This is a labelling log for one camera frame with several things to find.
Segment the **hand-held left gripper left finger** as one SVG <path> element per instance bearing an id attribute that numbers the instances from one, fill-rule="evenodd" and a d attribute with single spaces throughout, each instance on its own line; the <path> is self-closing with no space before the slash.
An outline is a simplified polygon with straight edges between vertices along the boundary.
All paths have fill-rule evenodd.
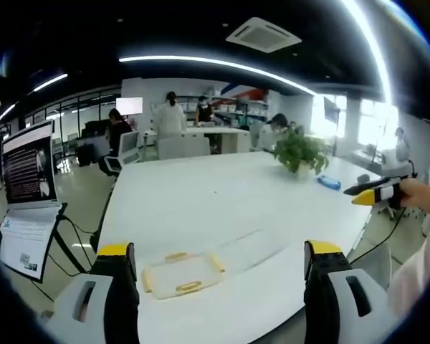
<path id="1" fill-rule="evenodd" d="M 103 247 L 91 270 L 73 278 L 54 301 L 58 343 L 138 343 L 134 244 Z"/>

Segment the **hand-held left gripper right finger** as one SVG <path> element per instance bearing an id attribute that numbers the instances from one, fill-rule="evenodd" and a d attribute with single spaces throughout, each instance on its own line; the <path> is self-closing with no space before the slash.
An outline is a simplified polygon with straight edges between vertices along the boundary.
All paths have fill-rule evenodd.
<path id="1" fill-rule="evenodd" d="M 386 291 L 340 247 L 304 245 L 306 343 L 382 343 L 396 324 Z"/>

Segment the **person's right hand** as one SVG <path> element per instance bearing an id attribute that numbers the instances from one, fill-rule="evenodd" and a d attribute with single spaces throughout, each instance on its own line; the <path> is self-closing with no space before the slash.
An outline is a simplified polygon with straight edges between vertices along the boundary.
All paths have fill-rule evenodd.
<path id="1" fill-rule="evenodd" d="M 420 208 L 430 215 L 430 185 L 407 178 L 400 182 L 404 196 L 401 199 L 403 207 Z"/>

